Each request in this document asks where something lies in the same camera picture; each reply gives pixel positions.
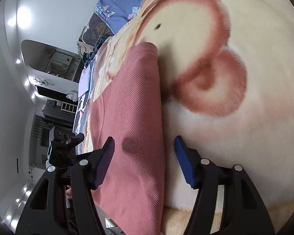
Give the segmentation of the person's hand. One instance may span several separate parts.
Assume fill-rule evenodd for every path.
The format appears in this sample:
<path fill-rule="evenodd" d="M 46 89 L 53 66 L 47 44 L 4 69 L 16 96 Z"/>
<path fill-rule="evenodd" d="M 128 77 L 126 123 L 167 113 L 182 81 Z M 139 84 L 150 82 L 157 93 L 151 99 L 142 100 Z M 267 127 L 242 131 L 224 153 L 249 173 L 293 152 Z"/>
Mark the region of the person's hand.
<path fill-rule="evenodd" d="M 71 188 L 71 186 L 67 186 L 67 187 L 66 187 L 65 195 L 66 195 L 66 197 L 67 197 L 69 200 L 72 199 L 73 195 L 72 195 L 72 188 Z"/>

